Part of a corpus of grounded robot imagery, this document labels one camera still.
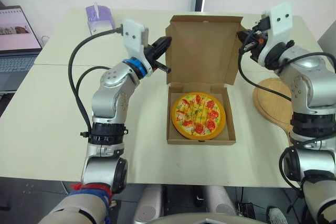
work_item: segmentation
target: pizza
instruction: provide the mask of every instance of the pizza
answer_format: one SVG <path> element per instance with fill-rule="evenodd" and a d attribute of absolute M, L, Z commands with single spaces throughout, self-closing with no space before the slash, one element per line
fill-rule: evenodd
<path fill-rule="evenodd" d="M 192 92 L 175 102 L 172 122 L 186 138 L 206 140 L 216 137 L 223 130 L 226 118 L 222 104 L 215 97 Z"/>

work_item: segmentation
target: floor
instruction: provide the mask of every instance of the floor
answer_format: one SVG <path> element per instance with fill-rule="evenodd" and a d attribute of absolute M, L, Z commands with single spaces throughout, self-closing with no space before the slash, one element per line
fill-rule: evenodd
<path fill-rule="evenodd" d="M 8 105 L 12 94 L 0 97 L 0 116 Z M 72 182 L 65 182 L 69 191 Z M 137 206 L 146 185 L 128 184 L 119 195 L 115 195 L 117 206 L 109 211 L 112 224 L 131 223 Z M 191 186 L 167 185 L 167 215 L 182 212 L 205 212 L 206 207 L 195 207 L 191 194 Z M 233 202 L 240 201 L 241 187 L 226 187 Z M 48 214 L 63 198 L 66 197 L 61 182 L 18 178 L 0 177 L 0 207 L 10 207 L 10 211 L 0 211 L 1 224 L 35 224 Z M 286 215 L 289 224 L 297 224 L 295 213 L 286 210 L 296 198 L 292 189 L 286 188 L 252 188 L 245 187 L 243 202 L 252 202 L 256 219 L 266 222 L 266 209 L 276 206 Z M 295 204 L 295 211 L 301 221 L 305 202 L 299 199 Z"/>

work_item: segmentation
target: sneaker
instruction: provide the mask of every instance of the sneaker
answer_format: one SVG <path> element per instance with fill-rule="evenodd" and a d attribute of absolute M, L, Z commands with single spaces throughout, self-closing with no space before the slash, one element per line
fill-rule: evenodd
<path fill-rule="evenodd" d="M 270 224 L 287 224 L 285 215 L 276 207 L 267 208 L 266 218 Z"/>

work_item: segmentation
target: cardboard box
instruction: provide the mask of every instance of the cardboard box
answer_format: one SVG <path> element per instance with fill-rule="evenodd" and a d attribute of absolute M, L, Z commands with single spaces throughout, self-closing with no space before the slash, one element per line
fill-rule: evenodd
<path fill-rule="evenodd" d="M 234 84 L 238 71 L 236 36 L 245 30 L 242 17 L 173 16 L 166 35 L 172 43 L 166 52 L 168 92 L 167 142 L 169 144 L 232 145 L 236 142 L 230 100 L 224 84 Z M 190 140 L 182 136 L 171 120 L 171 106 L 181 95 L 193 91 L 210 93 L 218 98 L 226 112 L 226 126 L 212 140 Z"/>

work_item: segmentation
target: table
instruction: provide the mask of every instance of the table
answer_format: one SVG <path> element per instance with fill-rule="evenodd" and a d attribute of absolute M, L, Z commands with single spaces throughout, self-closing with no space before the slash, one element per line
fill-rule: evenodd
<path fill-rule="evenodd" d="M 257 14 L 176 13 L 168 11 L 112 9 L 112 15 L 117 26 L 122 23 L 123 19 L 131 18 L 149 27 L 149 43 L 153 43 L 159 37 L 165 36 L 165 29 L 169 25 L 173 15 L 190 14 L 241 16 L 244 17 L 241 24 L 245 28 L 253 27 L 255 21 L 261 19 L 260 15 Z M 291 39 L 294 39 L 297 45 L 310 51 L 321 50 L 301 17 L 293 17 L 293 27 Z M 73 49 L 89 36 L 90 32 L 87 26 L 85 9 L 72 9 L 48 40 L 47 45 L 39 54 L 35 64 L 67 65 Z M 114 34 L 97 38 L 91 41 L 90 45 L 82 47 L 77 53 L 73 64 L 81 66 L 114 66 L 125 58 L 128 58 L 128 55 L 123 46 L 122 36 Z M 161 57 L 159 61 L 164 62 L 164 57 Z M 242 66 L 245 71 L 269 71 L 254 62 L 250 62 L 247 56 L 243 58 Z"/>
<path fill-rule="evenodd" d="M 81 19 L 80 13 L 78 9 L 69 13 L 0 118 L 0 162 L 3 164 L 0 176 L 80 180 L 87 140 L 80 137 L 79 132 L 84 131 L 86 125 L 71 93 L 66 66 L 73 47 L 88 35 L 82 35 L 84 31 L 77 24 L 77 20 Z M 148 22 L 152 17 L 158 25 L 149 25 L 151 41 L 164 35 L 161 29 L 167 26 L 172 16 L 170 12 L 164 16 L 165 12 L 156 11 L 120 10 L 113 13 L 116 17 L 124 13 Z M 254 17 L 257 16 L 246 15 L 244 20 L 252 21 Z M 75 29 L 71 36 L 66 33 L 73 31 L 70 20 L 79 29 Z M 303 44 L 309 43 L 308 49 L 319 51 L 302 19 L 295 18 L 295 24 L 299 24 L 300 29 L 294 30 L 293 38 Z M 106 37 L 85 46 L 73 67 L 75 81 L 90 66 L 113 66 L 127 57 L 120 38 L 116 38 L 118 40 L 119 44 Z M 91 58 L 94 52 L 100 54 Z M 254 82 L 275 77 L 252 60 L 245 60 L 243 67 Z M 90 100 L 99 87 L 102 71 L 96 70 L 88 75 L 80 89 L 88 114 L 91 114 Z M 287 187 L 278 170 L 278 158 L 288 146 L 287 137 L 254 108 L 251 98 L 253 86 L 238 74 L 235 84 L 227 87 L 236 144 L 168 145 L 168 86 L 165 79 L 162 71 L 155 72 L 151 78 L 144 78 L 130 99 L 125 123 L 129 134 L 124 137 L 123 155 L 129 162 L 129 183 Z"/>

